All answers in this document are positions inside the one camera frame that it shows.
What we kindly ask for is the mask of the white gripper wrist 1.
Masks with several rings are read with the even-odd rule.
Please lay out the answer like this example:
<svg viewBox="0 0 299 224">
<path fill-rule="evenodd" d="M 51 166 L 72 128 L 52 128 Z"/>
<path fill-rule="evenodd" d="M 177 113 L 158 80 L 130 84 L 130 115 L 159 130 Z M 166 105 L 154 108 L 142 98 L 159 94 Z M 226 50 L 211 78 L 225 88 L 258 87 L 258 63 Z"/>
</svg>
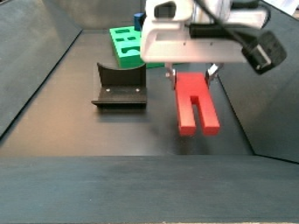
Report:
<svg viewBox="0 0 299 224">
<path fill-rule="evenodd" d="M 166 77 L 177 86 L 172 63 L 214 62 L 206 71 L 207 86 L 218 77 L 223 63 L 243 62 L 242 44 L 226 33 L 258 33 L 269 13 L 257 0 L 146 0 L 142 28 L 142 59 L 162 62 Z"/>
</svg>

